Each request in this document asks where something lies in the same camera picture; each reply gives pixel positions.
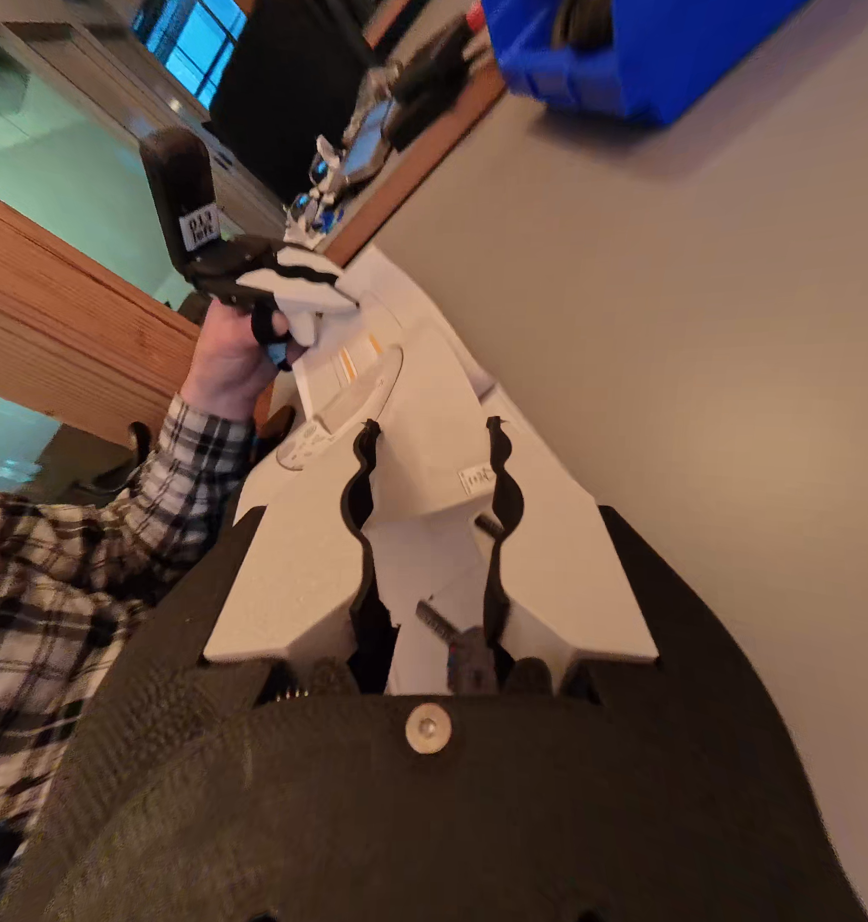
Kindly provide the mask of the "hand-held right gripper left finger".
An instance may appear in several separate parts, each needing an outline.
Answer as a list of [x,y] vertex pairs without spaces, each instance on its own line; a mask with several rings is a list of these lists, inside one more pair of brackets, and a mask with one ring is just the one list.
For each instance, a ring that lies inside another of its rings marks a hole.
[[371,543],[377,421],[323,435],[304,424],[253,470],[236,521],[263,510],[206,642],[214,664],[282,662],[300,685],[333,658],[359,690],[386,690],[396,628],[379,595]]

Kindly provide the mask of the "background desk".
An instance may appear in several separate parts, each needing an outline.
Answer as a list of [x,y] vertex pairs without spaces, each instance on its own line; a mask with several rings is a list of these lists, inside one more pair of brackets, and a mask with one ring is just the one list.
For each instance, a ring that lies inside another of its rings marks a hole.
[[[407,62],[417,49],[460,13],[481,2],[427,2],[394,46],[394,57]],[[363,29],[363,36],[377,52],[384,40],[395,37],[396,24],[410,2],[382,2]],[[389,156],[381,172],[350,201],[340,220],[316,247],[340,267],[346,266],[405,204],[423,182],[486,117],[506,92],[490,39],[483,28],[468,51],[471,73],[454,102],[404,152]]]

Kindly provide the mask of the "blue storage bin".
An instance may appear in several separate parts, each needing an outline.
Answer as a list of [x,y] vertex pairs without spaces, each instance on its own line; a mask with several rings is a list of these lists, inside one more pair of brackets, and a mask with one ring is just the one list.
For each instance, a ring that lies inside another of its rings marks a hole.
[[549,109],[670,125],[771,37],[803,1],[586,2],[608,37],[578,50],[558,35],[570,2],[483,2],[509,91]]

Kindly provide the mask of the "person's black shoe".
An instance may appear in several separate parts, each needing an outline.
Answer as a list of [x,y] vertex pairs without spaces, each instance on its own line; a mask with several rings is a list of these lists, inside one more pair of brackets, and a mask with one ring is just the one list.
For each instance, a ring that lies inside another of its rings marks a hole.
[[276,450],[288,437],[297,419],[297,410],[290,404],[273,412],[257,430],[253,439],[251,462],[258,465],[267,455]]

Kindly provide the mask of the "toy truck instruction booklet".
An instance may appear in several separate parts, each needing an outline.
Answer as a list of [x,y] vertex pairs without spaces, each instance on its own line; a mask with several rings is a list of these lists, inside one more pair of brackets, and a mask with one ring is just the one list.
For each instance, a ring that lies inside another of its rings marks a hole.
[[205,645],[298,680],[348,662],[362,691],[562,692],[601,645],[581,582],[596,503],[474,392],[431,325],[371,349],[244,480],[262,511]]

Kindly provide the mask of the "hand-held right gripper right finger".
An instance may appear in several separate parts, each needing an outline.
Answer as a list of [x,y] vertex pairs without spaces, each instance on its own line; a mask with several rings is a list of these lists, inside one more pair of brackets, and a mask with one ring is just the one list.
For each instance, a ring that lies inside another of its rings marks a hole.
[[510,419],[488,417],[495,523],[483,633],[497,686],[565,692],[658,648],[596,501]]

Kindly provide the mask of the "black monitor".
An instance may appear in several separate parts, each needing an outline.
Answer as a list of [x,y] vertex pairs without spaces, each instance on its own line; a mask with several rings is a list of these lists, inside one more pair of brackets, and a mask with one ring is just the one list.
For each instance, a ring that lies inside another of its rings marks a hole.
[[307,188],[316,140],[340,141],[376,63],[340,1],[260,1],[208,105],[205,128],[277,199]]

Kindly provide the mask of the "person's left hand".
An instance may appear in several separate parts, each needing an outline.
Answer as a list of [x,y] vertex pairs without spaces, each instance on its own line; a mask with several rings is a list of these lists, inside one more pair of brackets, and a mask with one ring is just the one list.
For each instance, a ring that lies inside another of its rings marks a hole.
[[253,334],[251,318],[214,299],[180,395],[194,411],[249,423],[260,396],[278,375],[276,363]]

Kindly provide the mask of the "person's plaid clothing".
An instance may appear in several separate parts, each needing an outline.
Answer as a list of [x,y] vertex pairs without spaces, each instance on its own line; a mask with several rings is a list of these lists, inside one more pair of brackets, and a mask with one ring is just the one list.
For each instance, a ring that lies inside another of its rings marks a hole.
[[126,497],[97,509],[0,493],[0,882],[147,602],[136,523]]

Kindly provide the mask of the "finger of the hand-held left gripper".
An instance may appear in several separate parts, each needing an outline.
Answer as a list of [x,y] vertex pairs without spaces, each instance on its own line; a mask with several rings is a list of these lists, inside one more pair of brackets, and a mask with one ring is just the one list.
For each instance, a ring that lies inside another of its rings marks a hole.
[[355,312],[359,304],[336,287],[339,275],[303,265],[260,268],[238,277],[244,288],[271,294],[279,310],[291,313],[343,315]]
[[276,251],[279,276],[299,279],[317,285],[336,286],[342,270],[324,255],[297,245],[283,245]]

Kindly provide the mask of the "small clear bag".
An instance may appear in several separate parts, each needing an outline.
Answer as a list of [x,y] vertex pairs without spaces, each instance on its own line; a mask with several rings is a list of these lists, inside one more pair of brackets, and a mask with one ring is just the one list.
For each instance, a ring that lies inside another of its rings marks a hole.
[[345,151],[323,135],[317,138],[309,168],[310,188],[287,206],[285,243],[315,249],[331,232],[340,211],[336,202],[345,186],[344,160]]

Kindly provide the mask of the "grey desk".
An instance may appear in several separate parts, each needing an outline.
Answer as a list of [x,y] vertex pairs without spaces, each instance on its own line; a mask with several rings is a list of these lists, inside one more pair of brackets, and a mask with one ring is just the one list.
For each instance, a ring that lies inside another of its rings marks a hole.
[[868,2],[661,132],[506,95],[372,242],[747,652],[868,910]]

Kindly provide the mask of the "white paper envelope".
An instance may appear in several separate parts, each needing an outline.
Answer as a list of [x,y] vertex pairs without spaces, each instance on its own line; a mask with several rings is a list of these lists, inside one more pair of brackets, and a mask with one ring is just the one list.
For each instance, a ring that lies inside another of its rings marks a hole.
[[482,401],[495,378],[436,304],[375,247],[339,280],[356,311],[325,315],[293,365],[305,420],[268,462],[287,485],[334,452],[367,420],[382,431],[382,477],[398,478],[435,507],[490,487]]

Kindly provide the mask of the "device with blue screen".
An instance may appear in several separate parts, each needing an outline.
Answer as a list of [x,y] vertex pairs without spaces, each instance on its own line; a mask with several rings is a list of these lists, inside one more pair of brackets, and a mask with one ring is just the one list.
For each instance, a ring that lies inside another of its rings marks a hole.
[[382,170],[392,151],[385,129],[394,109],[394,100],[383,99],[369,111],[359,132],[348,147],[341,163],[340,173],[344,190],[356,189],[372,181]]

